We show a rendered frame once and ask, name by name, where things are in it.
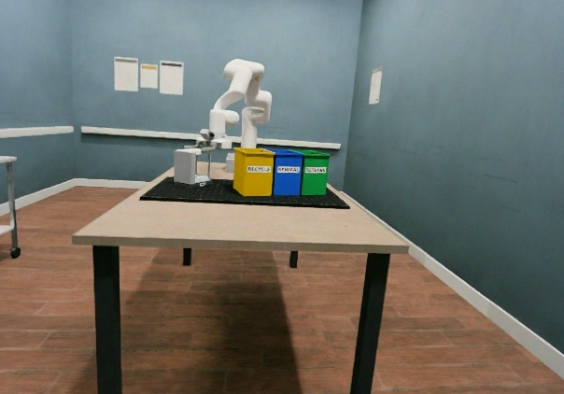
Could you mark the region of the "blue bin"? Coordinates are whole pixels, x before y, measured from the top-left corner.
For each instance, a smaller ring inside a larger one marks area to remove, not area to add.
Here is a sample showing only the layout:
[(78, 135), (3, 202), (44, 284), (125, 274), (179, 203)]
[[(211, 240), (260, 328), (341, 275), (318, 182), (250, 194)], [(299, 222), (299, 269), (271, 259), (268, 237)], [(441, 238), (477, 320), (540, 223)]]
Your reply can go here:
[(267, 149), (274, 152), (272, 195), (300, 195), (304, 154), (287, 149)]

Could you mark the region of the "yellow open bin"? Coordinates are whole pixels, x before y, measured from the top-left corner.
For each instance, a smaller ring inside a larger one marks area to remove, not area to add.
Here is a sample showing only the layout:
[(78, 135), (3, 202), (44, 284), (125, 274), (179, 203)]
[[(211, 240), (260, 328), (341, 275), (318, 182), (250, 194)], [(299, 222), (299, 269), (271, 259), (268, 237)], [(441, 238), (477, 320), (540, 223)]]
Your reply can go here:
[(233, 187), (243, 196), (271, 196), (275, 153), (262, 148), (233, 149)]

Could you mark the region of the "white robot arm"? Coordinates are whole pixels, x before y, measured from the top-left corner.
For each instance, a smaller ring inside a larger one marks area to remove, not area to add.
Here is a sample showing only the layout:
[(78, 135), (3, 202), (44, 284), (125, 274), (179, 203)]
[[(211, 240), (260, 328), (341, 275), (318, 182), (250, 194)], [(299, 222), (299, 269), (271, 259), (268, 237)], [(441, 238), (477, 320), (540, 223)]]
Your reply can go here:
[[(238, 65), (240, 64), (240, 65)], [(205, 140), (225, 138), (225, 126), (234, 126), (239, 115), (225, 110), (227, 106), (245, 97), (247, 106), (242, 110), (241, 148), (256, 148), (257, 129), (253, 123), (267, 124), (270, 120), (272, 96), (260, 91), (264, 67), (259, 63), (233, 60), (224, 69), (224, 77), (232, 80), (231, 87), (216, 102), (210, 111), (209, 130), (202, 129), (200, 135)], [(262, 107), (262, 108), (258, 108)]]

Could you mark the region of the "green open bin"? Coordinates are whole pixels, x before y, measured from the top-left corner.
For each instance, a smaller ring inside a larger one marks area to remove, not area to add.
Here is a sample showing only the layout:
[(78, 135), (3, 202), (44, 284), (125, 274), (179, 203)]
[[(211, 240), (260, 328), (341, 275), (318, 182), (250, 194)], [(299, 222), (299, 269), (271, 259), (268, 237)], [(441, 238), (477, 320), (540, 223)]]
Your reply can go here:
[(326, 195), (331, 155), (312, 150), (292, 150), (304, 154), (301, 173), (301, 195)]

